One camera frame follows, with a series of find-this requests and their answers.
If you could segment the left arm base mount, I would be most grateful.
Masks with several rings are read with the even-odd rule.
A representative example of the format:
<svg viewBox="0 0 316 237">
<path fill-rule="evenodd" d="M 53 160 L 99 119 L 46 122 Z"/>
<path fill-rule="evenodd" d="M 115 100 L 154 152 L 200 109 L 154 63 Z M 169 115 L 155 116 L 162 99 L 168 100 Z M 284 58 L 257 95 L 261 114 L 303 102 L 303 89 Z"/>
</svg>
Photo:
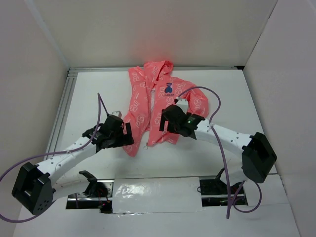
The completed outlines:
<svg viewBox="0 0 316 237">
<path fill-rule="evenodd" d="M 111 214 L 114 180 L 98 180 L 85 170 L 79 175 L 85 177 L 88 185 L 83 192 L 68 196 L 66 209 L 98 209 L 100 213 Z"/>
</svg>

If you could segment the pink hooded kids jacket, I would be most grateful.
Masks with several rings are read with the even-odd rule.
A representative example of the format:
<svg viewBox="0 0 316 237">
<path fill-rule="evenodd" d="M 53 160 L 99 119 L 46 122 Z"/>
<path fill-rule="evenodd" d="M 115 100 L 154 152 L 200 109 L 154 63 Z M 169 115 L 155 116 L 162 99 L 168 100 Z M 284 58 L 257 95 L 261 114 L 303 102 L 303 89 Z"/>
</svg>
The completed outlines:
<svg viewBox="0 0 316 237">
<path fill-rule="evenodd" d="M 128 70 L 132 94 L 124 122 L 131 125 L 134 144 L 125 146 L 124 151 L 135 157 L 145 132 L 149 132 L 148 146 L 168 142 L 176 144 L 179 136 L 160 131 L 161 112 L 173 104 L 180 95 L 189 102 L 188 111 L 206 117 L 209 114 L 209 101 L 206 95 L 195 88 L 195 84 L 177 77 L 171 72 L 169 61 L 148 62 L 142 68 Z"/>
</svg>

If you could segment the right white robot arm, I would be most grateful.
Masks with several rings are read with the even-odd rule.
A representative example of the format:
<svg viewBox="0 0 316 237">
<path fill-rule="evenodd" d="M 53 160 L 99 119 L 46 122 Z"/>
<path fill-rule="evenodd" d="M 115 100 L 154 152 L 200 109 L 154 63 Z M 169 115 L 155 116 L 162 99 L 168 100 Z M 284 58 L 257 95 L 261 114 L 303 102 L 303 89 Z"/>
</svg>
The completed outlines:
<svg viewBox="0 0 316 237">
<path fill-rule="evenodd" d="M 254 135 L 239 133 L 219 125 L 211 124 L 206 118 L 185 113 L 177 105 L 162 110 L 159 130 L 190 137 L 217 145 L 241 159 L 244 177 L 256 183 L 264 183 L 274 166 L 277 155 L 267 137 L 260 132 Z"/>
</svg>

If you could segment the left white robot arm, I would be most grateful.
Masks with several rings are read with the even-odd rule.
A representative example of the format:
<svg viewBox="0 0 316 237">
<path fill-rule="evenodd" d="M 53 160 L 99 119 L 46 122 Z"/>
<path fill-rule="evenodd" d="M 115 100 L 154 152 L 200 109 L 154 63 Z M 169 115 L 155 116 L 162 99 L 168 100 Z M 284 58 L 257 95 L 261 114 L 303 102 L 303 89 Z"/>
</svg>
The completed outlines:
<svg viewBox="0 0 316 237">
<path fill-rule="evenodd" d="M 74 193 L 86 197 L 106 197 L 108 188 L 86 170 L 79 171 L 71 181 L 62 183 L 61 178 L 83 160 L 102 149 L 132 145 L 132 129 L 115 115 L 82 134 L 61 154 L 37 164 L 24 164 L 18 173 L 12 195 L 33 215 L 45 212 L 55 200 Z"/>
</svg>

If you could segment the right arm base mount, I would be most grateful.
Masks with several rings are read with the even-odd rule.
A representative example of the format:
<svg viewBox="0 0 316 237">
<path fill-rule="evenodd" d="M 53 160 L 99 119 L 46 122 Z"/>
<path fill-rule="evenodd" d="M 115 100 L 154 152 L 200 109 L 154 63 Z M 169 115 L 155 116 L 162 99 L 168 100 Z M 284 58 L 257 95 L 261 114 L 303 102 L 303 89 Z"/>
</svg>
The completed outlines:
<svg viewBox="0 0 316 237">
<path fill-rule="evenodd" d="M 197 192 L 201 194 L 201 201 L 203 207 L 208 206 L 227 206 L 227 185 L 220 180 L 223 176 L 224 168 L 214 178 L 200 179 L 199 186 L 197 187 Z M 235 192 L 241 185 L 241 182 L 234 184 L 230 187 L 231 198 L 233 198 Z M 236 199 L 236 205 L 248 205 L 244 189 L 241 188 Z"/>
</svg>

